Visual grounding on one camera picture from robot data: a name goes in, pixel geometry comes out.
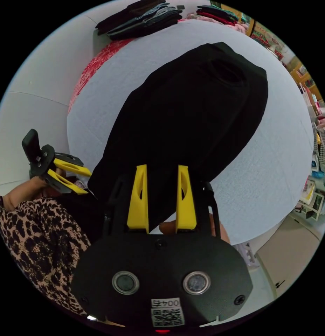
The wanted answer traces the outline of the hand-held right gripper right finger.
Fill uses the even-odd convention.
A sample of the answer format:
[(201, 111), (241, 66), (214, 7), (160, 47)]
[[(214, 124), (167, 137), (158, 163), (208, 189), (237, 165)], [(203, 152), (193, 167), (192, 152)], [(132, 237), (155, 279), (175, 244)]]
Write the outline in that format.
[(175, 232), (194, 230), (196, 228), (196, 212), (188, 167), (178, 166), (177, 205)]

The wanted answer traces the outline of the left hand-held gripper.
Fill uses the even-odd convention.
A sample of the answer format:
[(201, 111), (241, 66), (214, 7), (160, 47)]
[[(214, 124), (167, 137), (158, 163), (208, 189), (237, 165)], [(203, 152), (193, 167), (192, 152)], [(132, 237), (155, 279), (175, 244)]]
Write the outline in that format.
[(91, 177), (91, 171), (84, 166), (83, 162), (70, 154), (56, 153), (50, 145), (42, 148), (38, 144), (29, 145), (30, 171), (33, 176), (44, 179), (49, 186), (61, 194), (76, 193), (87, 194), (85, 188), (81, 188), (56, 172), (56, 168), (74, 173), (76, 175)]

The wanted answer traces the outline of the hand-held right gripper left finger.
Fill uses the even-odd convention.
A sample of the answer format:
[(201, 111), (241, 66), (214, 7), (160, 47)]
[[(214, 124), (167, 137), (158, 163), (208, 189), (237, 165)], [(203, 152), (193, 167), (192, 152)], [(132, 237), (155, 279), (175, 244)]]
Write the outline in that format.
[(136, 167), (127, 226), (130, 230), (143, 230), (149, 233), (147, 166), (145, 164)]

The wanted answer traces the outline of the person's right hand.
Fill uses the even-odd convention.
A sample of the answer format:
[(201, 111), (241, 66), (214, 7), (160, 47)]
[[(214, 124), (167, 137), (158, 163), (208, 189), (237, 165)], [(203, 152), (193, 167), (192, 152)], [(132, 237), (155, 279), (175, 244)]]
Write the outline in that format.
[[(217, 230), (215, 229), (215, 223), (214, 223), (214, 217), (212, 213), (209, 213), (210, 218), (210, 227), (211, 227), (211, 235), (216, 236)], [(164, 235), (173, 235), (176, 233), (175, 228), (175, 220), (163, 222), (159, 225), (159, 230)], [(227, 231), (225, 230), (224, 226), (222, 225), (220, 221), (220, 234), (219, 234), (221, 240), (231, 244), (230, 239), (228, 237)]]

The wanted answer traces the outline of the person's left hand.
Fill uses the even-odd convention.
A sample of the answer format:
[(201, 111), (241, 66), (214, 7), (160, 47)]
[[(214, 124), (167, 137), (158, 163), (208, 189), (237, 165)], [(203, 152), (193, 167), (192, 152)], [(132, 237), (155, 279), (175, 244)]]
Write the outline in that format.
[(40, 197), (57, 197), (60, 194), (60, 192), (49, 186), (44, 179), (35, 176), (4, 195), (2, 197), (3, 207), (8, 211), (12, 211), (22, 202)]

